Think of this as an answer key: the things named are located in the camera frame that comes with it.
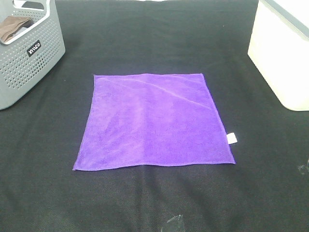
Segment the purple microfiber towel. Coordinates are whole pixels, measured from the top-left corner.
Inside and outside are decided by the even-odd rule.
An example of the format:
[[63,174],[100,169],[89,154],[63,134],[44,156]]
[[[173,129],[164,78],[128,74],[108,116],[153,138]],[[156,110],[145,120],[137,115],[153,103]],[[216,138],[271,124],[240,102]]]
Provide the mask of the purple microfiber towel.
[[74,170],[194,164],[235,164],[204,75],[94,76]]

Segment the clear tape piece front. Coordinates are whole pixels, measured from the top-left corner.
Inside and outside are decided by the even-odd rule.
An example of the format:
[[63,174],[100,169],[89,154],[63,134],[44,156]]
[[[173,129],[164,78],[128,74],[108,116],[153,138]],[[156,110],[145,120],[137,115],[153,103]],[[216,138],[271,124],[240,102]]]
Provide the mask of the clear tape piece front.
[[183,216],[177,215],[169,219],[162,229],[163,232],[183,232]]

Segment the clear tape piece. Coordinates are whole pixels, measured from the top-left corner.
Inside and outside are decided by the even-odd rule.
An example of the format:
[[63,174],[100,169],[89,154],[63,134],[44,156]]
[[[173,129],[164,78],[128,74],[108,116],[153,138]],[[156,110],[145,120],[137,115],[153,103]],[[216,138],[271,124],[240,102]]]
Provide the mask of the clear tape piece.
[[183,232],[183,216],[177,215],[169,219],[162,229],[163,232]]
[[300,172],[302,175],[307,175],[307,174],[309,174],[309,160],[307,161],[306,164],[302,164],[302,165],[298,166],[297,169],[299,170],[299,172]]

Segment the black table cloth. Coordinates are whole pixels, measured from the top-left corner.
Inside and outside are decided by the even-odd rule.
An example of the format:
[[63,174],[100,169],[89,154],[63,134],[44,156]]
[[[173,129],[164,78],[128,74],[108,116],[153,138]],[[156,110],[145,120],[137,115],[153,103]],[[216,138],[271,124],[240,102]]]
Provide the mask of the black table cloth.
[[[309,114],[284,108],[247,55],[255,0],[58,0],[66,53],[0,113],[3,232],[306,232]],[[72,169],[93,76],[202,73],[235,165]]]

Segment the grey perforated plastic basket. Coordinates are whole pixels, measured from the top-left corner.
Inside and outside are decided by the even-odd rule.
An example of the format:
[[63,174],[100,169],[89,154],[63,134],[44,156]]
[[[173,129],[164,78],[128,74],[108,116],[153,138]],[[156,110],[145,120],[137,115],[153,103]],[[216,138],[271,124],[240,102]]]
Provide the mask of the grey perforated plastic basket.
[[7,42],[0,42],[0,108],[6,109],[30,91],[65,54],[53,0],[2,0],[0,22],[8,16],[29,17]]

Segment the white plastic container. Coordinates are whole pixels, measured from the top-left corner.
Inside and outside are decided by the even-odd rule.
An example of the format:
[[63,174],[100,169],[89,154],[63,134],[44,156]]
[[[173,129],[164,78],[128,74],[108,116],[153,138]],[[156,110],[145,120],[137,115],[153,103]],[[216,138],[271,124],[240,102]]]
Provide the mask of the white plastic container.
[[281,104],[309,109],[309,2],[260,0],[248,56]]

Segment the clear tape piece right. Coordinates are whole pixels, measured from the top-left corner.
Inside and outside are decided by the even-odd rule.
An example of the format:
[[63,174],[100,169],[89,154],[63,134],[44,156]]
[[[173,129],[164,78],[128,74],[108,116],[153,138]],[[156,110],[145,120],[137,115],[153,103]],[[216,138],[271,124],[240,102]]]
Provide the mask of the clear tape piece right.
[[297,169],[299,170],[299,172],[300,172],[302,175],[307,175],[307,174],[309,174],[309,160],[307,161],[306,164],[302,164],[302,165],[298,166]]

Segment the brown folded cloth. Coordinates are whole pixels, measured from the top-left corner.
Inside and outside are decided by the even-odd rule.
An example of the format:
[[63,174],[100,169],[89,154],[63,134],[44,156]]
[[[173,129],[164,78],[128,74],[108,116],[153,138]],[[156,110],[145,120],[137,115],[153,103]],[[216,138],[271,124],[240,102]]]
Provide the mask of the brown folded cloth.
[[8,16],[0,23],[0,41],[9,41],[22,27],[28,28],[32,24],[29,17]]

